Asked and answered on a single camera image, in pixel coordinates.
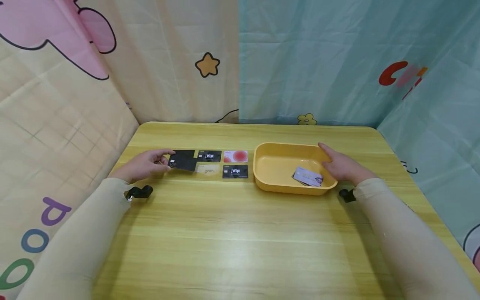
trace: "purple letter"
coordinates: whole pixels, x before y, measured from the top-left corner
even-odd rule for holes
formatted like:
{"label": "purple letter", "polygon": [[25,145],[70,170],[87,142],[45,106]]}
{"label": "purple letter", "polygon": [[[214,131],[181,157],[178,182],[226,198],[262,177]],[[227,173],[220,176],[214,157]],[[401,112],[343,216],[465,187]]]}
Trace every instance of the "purple letter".
{"label": "purple letter", "polygon": [[[63,220],[63,218],[65,218],[65,216],[67,215],[67,212],[72,210],[71,207],[68,207],[68,206],[63,205],[61,203],[58,203],[57,201],[55,201],[51,198],[48,198],[48,197],[43,198],[43,202],[45,202],[47,205],[49,205],[49,207],[47,207],[42,213],[42,223],[47,225],[47,226],[53,226],[53,225],[59,223],[60,221]],[[55,220],[50,220],[49,217],[48,217],[48,214],[54,208],[60,210],[61,214]]]}

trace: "yellow flower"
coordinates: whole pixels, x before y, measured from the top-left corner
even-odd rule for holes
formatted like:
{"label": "yellow flower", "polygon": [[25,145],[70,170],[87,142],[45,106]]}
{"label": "yellow flower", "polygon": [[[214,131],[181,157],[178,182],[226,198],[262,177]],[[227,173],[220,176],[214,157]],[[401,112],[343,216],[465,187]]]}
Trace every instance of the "yellow flower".
{"label": "yellow flower", "polygon": [[313,119],[312,114],[299,115],[298,125],[317,125],[317,121]]}

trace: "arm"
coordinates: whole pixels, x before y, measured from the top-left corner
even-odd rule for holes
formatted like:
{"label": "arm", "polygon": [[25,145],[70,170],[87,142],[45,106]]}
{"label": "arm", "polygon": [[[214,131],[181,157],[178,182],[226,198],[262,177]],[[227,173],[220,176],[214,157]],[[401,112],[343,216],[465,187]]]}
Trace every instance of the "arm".
{"label": "arm", "polygon": [[167,172],[163,154],[146,151],[115,170],[55,234],[17,300],[89,300],[95,276],[130,208],[123,193],[152,173]]}
{"label": "arm", "polygon": [[407,299],[480,299],[445,245],[383,180],[347,155],[319,146],[332,160],[323,163],[325,169],[356,186],[354,195]]}

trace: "pink cartoon cloud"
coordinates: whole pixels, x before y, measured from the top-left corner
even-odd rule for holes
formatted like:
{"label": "pink cartoon cloud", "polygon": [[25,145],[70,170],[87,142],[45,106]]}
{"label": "pink cartoon cloud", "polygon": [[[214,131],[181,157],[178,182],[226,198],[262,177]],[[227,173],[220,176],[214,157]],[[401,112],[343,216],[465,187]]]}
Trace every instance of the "pink cartoon cloud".
{"label": "pink cartoon cloud", "polygon": [[108,20],[78,0],[0,0],[0,37],[15,47],[39,50],[52,45],[80,70],[109,78],[90,43],[102,54],[117,46]]}

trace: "blue curtain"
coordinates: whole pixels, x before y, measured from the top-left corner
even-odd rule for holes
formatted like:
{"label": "blue curtain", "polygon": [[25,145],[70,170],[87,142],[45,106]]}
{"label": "blue curtain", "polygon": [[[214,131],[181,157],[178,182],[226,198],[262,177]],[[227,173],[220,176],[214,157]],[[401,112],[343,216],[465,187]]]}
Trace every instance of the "blue curtain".
{"label": "blue curtain", "polygon": [[480,3],[240,0],[240,121],[384,135],[480,270]]}
{"label": "blue curtain", "polygon": [[240,0],[239,6],[241,122],[377,127],[444,55],[478,4]]}

